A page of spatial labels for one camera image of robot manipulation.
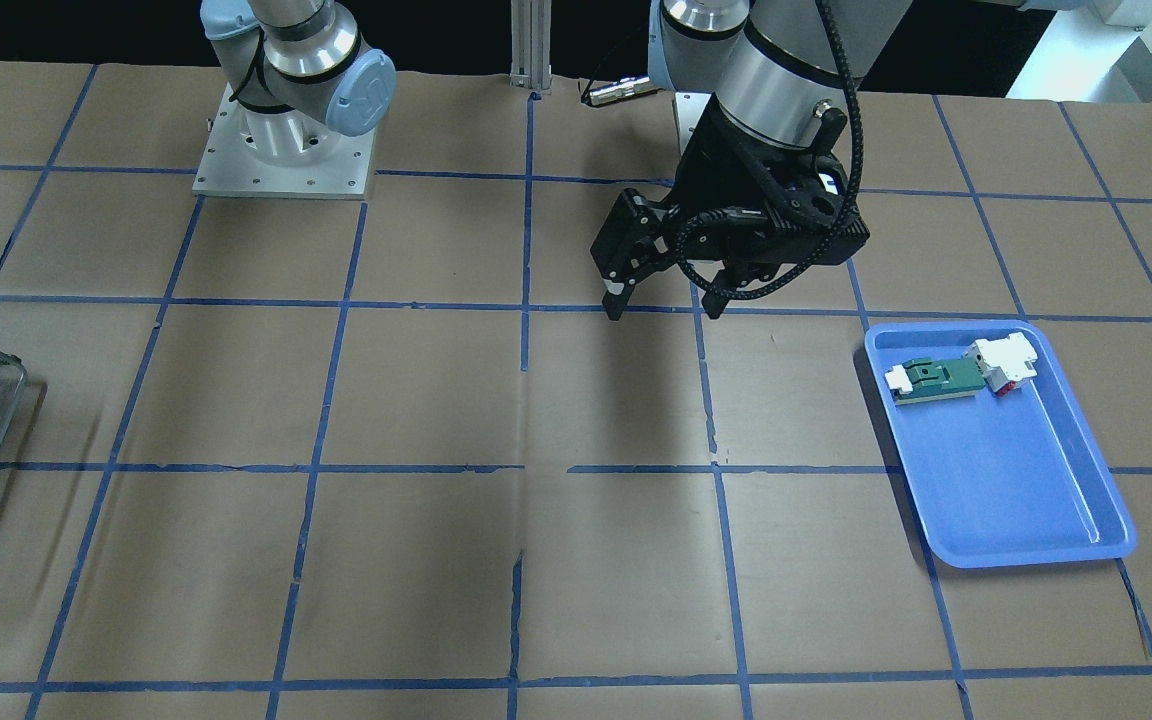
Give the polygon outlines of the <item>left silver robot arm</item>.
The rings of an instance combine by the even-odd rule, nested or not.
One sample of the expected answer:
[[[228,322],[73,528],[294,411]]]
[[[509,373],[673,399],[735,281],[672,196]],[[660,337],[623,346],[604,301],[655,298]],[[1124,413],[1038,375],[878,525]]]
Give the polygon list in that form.
[[[611,320],[677,268],[719,318],[867,243],[859,88],[908,1],[654,1],[647,77],[705,94],[662,200],[626,190],[591,243]]]

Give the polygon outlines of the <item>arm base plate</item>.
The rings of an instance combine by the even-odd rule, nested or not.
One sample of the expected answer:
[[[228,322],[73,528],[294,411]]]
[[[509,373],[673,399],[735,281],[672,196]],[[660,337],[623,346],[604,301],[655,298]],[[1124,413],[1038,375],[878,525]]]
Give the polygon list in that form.
[[[262,114],[223,88],[192,191],[223,199],[365,200],[378,129],[339,135],[301,111]]]

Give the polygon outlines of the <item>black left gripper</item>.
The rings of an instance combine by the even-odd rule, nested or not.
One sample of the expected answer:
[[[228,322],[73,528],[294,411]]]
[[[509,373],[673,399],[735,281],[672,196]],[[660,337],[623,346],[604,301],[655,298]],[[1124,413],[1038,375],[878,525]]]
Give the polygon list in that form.
[[[670,192],[652,200],[626,188],[596,233],[591,259],[602,278],[608,319],[617,323],[636,288],[675,265],[668,243],[676,245],[685,223],[704,213],[722,219],[692,232],[684,255],[694,262],[723,262],[702,291],[704,313],[712,320],[721,318],[732,295],[741,302],[767,296],[776,266],[806,260],[826,237],[829,245],[814,264],[844,264],[863,249],[870,232],[859,210],[849,211],[844,227],[833,228],[847,177],[832,150],[849,122],[838,108],[826,109],[823,120],[805,147],[782,147],[748,132],[710,100]]]

